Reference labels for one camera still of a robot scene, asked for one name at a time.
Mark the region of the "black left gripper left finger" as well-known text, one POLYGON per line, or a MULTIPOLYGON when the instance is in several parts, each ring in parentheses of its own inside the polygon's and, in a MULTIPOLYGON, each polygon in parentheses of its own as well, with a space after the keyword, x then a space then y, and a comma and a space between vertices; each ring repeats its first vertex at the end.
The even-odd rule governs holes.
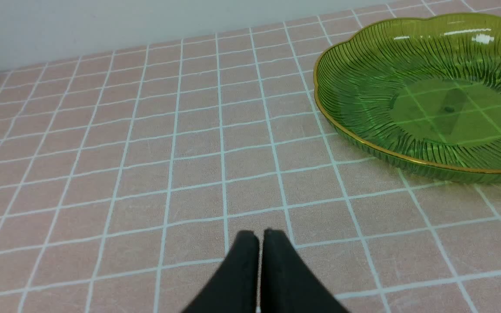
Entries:
POLYGON ((183 313, 256 312, 258 263, 258 238, 251 230, 239 231, 221 265, 183 313))

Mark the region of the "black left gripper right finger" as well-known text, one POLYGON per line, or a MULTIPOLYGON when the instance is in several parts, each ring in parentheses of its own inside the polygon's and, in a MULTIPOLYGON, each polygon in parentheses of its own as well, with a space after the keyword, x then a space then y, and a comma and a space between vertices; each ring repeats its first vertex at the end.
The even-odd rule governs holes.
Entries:
POLYGON ((263 237, 260 308, 263 313, 348 313, 312 273, 282 230, 263 237))

